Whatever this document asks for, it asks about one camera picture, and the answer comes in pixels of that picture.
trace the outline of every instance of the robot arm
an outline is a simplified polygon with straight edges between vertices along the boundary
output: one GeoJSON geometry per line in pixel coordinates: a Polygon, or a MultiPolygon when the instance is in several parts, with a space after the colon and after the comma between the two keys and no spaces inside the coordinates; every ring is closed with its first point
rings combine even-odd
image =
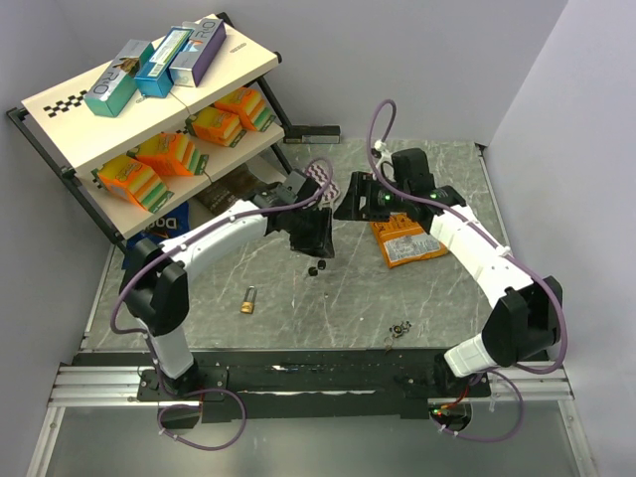
{"type": "MultiPolygon", "coordinates": [[[[459,259],[485,293],[492,313],[483,330],[444,353],[438,360],[438,379],[448,382],[489,368],[508,367],[545,350],[559,340],[557,315],[544,290],[505,258],[510,250],[497,241],[475,218],[464,199],[450,186],[435,187],[421,149],[390,154],[382,142],[374,155],[379,170],[393,169],[394,187],[410,195],[429,198],[463,216],[438,207],[402,199],[387,190],[370,173],[354,172],[337,220],[385,222],[391,213],[403,212],[442,242],[459,259]],[[479,228],[492,246],[468,224],[479,228]]],[[[545,282],[561,301],[561,288],[552,277],[545,282]]]]}
{"type": "Polygon", "coordinates": [[[320,210],[314,205],[279,211],[280,206],[310,200],[318,189],[313,179],[292,171],[283,184],[253,191],[247,200],[236,202],[225,213],[183,236],[165,240],[160,246],[141,240],[130,251],[121,289],[157,256],[170,254],[136,283],[125,303],[147,331],[165,384],[172,393],[182,395],[198,384],[198,366],[188,349],[182,325],[190,307],[189,286],[203,270],[249,241],[280,231],[289,233],[292,250],[318,257],[334,256],[331,209],[320,210]]]}

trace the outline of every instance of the gray marble surface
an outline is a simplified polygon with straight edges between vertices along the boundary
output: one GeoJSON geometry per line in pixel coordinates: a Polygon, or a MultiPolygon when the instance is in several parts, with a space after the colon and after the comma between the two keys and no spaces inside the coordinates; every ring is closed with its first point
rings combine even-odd
{"type": "MultiPolygon", "coordinates": [[[[462,194],[493,236],[503,242],[478,150],[469,142],[390,141],[392,150],[422,147],[438,185],[462,194]]],[[[369,170],[362,140],[340,145],[281,145],[293,165],[329,157],[343,190],[354,170],[369,170]]],[[[395,347],[447,347],[481,329],[490,309],[485,296],[452,255],[387,268],[368,224],[335,222],[336,257],[310,277],[316,259],[289,250],[287,234],[273,234],[225,256],[191,290],[184,326],[193,348],[383,347],[389,328],[412,328],[395,347]],[[239,312],[245,290],[256,286],[252,315],[239,312]]],[[[116,336],[108,319],[121,281],[122,255],[112,258],[86,348],[144,349],[136,335],[116,336]]],[[[133,326],[127,311],[120,326],[133,326]]]]}

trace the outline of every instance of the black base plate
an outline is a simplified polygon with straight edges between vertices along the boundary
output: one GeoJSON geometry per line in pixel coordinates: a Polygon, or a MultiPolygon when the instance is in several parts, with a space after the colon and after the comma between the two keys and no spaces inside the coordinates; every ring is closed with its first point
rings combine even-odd
{"type": "MultiPolygon", "coordinates": [[[[441,392],[433,377],[434,357],[443,349],[334,351],[219,351],[195,353],[204,388],[239,393],[249,418],[399,415],[429,418],[429,398],[456,398],[466,380],[441,392]]],[[[142,374],[142,401],[169,401],[154,371],[142,374]]],[[[470,396],[490,395],[488,381],[470,396]]],[[[230,397],[204,397],[203,422],[240,418],[230,397]]]]}

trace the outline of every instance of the brass padlock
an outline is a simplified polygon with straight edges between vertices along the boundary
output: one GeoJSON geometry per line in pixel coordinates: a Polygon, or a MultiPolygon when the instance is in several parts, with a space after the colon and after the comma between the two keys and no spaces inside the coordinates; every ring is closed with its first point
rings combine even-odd
{"type": "Polygon", "coordinates": [[[240,306],[240,312],[251,315],[254,312],[254,301],[256,301],[256,287],[249,286],[245,292],[245,298],[240,306]]]}

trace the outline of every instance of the blue box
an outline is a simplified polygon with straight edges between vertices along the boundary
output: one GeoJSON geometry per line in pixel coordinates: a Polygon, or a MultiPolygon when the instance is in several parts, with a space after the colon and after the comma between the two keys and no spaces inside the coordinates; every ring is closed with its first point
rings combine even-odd
{"type": "Polygon", "coordinates": [[[148,63],[135,77],[139,91],[144,96],[166,97],[172,88],[172,79],[168,69],[170,64],[188,41],[192,30],[172,27],[166,38],[148,63]]]}

